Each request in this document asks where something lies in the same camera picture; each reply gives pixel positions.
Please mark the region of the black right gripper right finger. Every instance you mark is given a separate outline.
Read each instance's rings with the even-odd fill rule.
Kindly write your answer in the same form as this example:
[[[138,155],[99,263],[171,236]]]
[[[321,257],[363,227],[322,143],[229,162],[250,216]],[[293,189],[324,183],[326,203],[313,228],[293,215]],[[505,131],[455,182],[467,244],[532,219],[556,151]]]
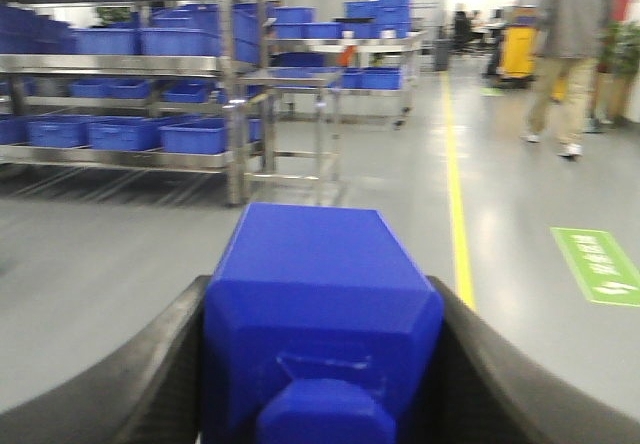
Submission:
[[[439,278],[443,328],[428,376],[442,443],[636,443],[638,420],[524,353]]]

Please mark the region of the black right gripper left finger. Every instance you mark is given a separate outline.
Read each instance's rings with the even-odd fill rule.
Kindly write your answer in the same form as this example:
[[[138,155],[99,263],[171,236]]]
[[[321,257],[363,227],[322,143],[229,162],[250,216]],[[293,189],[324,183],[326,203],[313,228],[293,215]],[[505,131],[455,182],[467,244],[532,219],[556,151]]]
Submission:
[[[141,331],[65,383],[1,414],[4,443],[194,443],[203,302],[196,277]]]

